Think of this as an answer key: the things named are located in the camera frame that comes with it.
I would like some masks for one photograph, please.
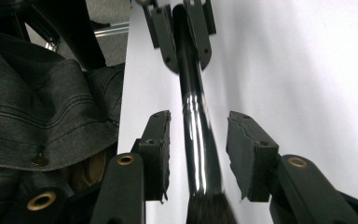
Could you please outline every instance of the white paper backdrop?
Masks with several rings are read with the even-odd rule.
[[[171,1],[172,7],[180,1]],[[132,1],[119,153],[148,118],[172,112],[169,200],[147,203],[147,223],[185,223],[188,200],[179,78],[154,50]],[[230,110],[252,116],[280,153],[312,160],[358,198],[358,0],[214,1],[217,35],[203,85],[227,196],[239,223],[271,223],[267,203],[241,201],[226,154]]]

